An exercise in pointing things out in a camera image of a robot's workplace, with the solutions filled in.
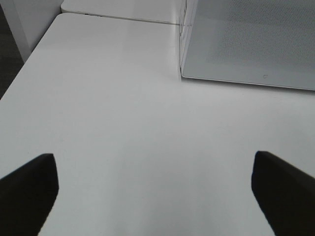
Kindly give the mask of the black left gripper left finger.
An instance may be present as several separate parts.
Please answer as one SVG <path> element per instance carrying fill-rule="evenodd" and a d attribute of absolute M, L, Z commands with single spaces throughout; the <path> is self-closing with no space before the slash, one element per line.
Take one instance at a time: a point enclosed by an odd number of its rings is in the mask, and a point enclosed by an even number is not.
<path fill-rule="evenodd" d="M 0 234 L 37 236 L 59 192 L 55 157 L 42 154 L 0 179 Z"/>

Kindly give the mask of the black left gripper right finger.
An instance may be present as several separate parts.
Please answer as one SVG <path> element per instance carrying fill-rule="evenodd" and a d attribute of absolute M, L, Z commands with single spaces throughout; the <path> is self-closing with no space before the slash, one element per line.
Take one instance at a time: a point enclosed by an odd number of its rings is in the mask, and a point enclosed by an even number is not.
<path fill-rule="evenodd" d="M 277 236 L 315 234 L 315 179 L 276 155 L 258 151 L 251 188 Z"/>

